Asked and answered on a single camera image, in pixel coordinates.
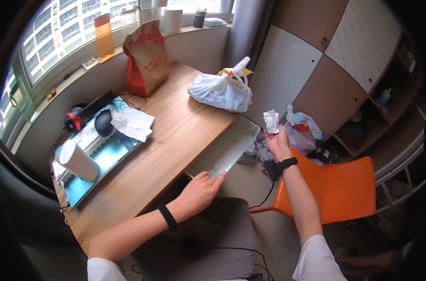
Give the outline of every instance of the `wooden desk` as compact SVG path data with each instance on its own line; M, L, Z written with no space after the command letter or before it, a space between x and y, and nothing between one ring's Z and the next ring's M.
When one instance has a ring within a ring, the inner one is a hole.
M141 214L239 116L188 95L187 88L199 71L179 62L172 62L170 68L169 77L142 108L156 117L151 137L123 159L79 208L64 209L85 253L94 235ZM139 97L124 99L142 104ZM53 182L63 206L64 190Z

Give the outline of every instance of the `teal mat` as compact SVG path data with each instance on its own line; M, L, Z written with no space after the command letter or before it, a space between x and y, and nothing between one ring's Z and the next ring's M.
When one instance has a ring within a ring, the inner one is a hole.
M127 104L120 97L116 97L114 101L109 105L105 106L100 111L107 109L109 107L113 107L116 112L120 112L123 107L127 106ZM130 138L133 145L138 146L142 142L135 140L134 138ZM126 147L120 142L117 135L114 134L111 136L105 143L103 143L92 155L91 158L99 165L100 171L97 176L97 179L94 182L88 182L84 179L75 177L72 175L64 184L64 192L66 193L66 197L68 198L69 204L71 207L77 206L78 203L88 194L88 192L95 186L99 179L102 180L103 176L106 175L129 151Z

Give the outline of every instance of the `white t-shirt sleeve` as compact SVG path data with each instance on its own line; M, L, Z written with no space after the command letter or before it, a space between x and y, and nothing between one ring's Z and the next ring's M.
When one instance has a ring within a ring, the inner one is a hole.
M323 235L308 239L300 251L294 280L347 280L335 262Z
M111 260L92 258L86 267L88 281L126 281L120 268Z

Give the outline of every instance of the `brown paper bag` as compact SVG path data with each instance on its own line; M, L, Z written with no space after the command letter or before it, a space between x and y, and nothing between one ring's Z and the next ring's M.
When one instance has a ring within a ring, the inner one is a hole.
M126 88L129 93L148 97L169 76L169 59L157 22L147 22L129 34L124 42L128 56Z

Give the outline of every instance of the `lap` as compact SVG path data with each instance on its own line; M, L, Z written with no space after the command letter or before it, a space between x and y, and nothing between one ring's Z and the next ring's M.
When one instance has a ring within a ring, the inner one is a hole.
M145 280L215 281L253 273L253 253L213 247L253 248L247 202L217 197L176 230L149 239L134 253Z

